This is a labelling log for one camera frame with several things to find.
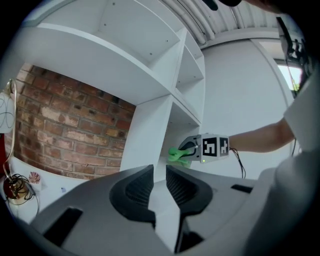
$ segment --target ceiling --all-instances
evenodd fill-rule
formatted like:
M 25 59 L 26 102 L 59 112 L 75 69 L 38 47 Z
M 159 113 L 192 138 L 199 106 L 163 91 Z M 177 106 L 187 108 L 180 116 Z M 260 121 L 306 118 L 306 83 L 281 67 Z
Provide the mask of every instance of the ceiling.
M 286 14 L 264 11 L 245 1 L 228 7 L 218 0 L 212 11 L 202 0 L 161 0 L 184 23 L 201 48 L 247 38 L 278 39 L 276 17 L 282 17 L 291 37 L 302 33 Z

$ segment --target brick wall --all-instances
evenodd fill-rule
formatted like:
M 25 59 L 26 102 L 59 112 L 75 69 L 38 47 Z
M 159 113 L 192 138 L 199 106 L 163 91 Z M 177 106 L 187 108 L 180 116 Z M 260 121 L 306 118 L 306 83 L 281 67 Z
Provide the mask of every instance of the brick wall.
M 17 158 L 79 179 L 119 171 L 134 105 L 30 64 L 20 70 L 17 87 Z M 5 141 L 9 152 L 10 134 Z

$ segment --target cable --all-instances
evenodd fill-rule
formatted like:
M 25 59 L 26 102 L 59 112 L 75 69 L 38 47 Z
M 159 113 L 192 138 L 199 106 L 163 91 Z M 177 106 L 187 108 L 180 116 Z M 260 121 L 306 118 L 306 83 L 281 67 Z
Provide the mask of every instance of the cable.
M 242 179 L 245 179 L 246 176 L 247 176 L 247 172 L 246 172 L 246 169 L 245 167 L 243 166 L 241 160 L 240 160 L 240 156 L 239 156 L 239 153 L 238 153 L 238 150 L 236 150 L 234 147 L 230 147 L 230 150 L 234 153 L 235 157 L 237 158 L 239 164 L 240 164 L 240 167 L 241 167 L 241 178 Z
M 38 197 L 37 197 L 36 194 L 34 195 L 34 197 L 35 197 L 35 199 L 36 199 L 36 203 L 38 204 L 38 207 L 37 207 L 37 210 L 36 210 L 36 214 L 35 214 L 35 216 L 37 216 L 38 213 L 39 213 L 39 210 L 40 210 L 40 204 L 39 204 L 39 200 L 38 200 Z
M 295 153 L 296 143 L 297 143 L 297 139 L 294 138 L 293 150 L 292 150 L 292 154 L 291 154 L 292 157 L 294 156 L 294 153 Z
M 6 84 L 8 90 L 10 89 L 9 92 L 9 97 L 10 94 L 13 93 L 14 94 L 14 117 L 16 117 L 17 114 L 17 84 L 16 81 L 14 79 L 10 79 L 9 82 Z M 6 160 L 3 162 L 3 170 L 4 170 L 4 174 L 5 176 L 12 181 L 12 176 L 11 176 L 11 170 L 9 169 L 9 172 L 7 172 L 7 167 L 6 167 L 6 163 L 9 161 L 9 159 L 11 158 L 13 152 L 14 152 L 14 148 L 15 148 L 15 138 L 16 138 L 16 118 L 13 119 L 13 130 L 12 130 L 12 142 L 11 142 L 11 151 L 8 155 L 8 157 L 6 158 Z
M 11 176 L 12 180 L 10 181 L 10 183 L 16 183 L 17 180 L 21 180 L 21 181 L 24 181 L 25 183 L 28 183 L 30 184 L 29 180 L 27 179 L 27 177 L 23 176 L 23 175 L 20 175 L 20 174 L 14 174 Z M 17 187 L 14 187 L 14 193 L 17 195 L 19 194 L 19 191 L 20 189 L 22 189 L 24 187 L 24 183 L 21 182 L 21 184 Z M 36 203 L 37 203 L 37 210 L 36 210 L 36 216 L 39 214 L 39 211 L 40 211 L 40 203 L 39 203 L 39 200 L 38 200 L 38 197 L 37 197 L 37 194 L 34 192 L 34 190 L 31 188 L 29 188 L 29 193 L 27 193 L 25 196 L 24 196 L 24 202 L 23 203 L 20 203 L 20 204 L 14 204 L 15 206 L 21 206 L 23 204 L 25 204 L 27 201 L 31 200 L 33 197 L 35 197 L 36 199 Z M 6 198 L 6 201 L 8 202 L 8 208 L 10 210 L 10 212 L 12 213 L 12 210 L 11 210 L 11 207 L 10 207 L 10 201 L 8 200 L 8 198 Z

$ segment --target white cabinet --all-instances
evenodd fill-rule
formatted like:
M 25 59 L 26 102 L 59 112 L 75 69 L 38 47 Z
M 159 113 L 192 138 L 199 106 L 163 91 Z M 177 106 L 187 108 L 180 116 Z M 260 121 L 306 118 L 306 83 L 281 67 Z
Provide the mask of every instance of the white cabinet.
M 169 147 L 199 131 L 204 56 L 158 0 L 51 1 L 26 19 L 13 49 L 137 105 L 121 170 L 153 164 L 155 179 L 164 179 Z

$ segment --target window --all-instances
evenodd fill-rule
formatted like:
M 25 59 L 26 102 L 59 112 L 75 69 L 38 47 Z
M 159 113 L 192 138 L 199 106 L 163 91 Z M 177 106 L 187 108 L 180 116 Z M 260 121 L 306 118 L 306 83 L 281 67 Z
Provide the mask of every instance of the window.
M 295 67 L 295 66 L 289 66 L 288 68 L 288 66 L 281 65 L 281 64 L 278 64 L 278 67 L 289 89 L 291 90 L 293 97 L 295 97 L 295 95 L 298 93 L 300 89 L 301 74 L 302 74 L 301 68 Z

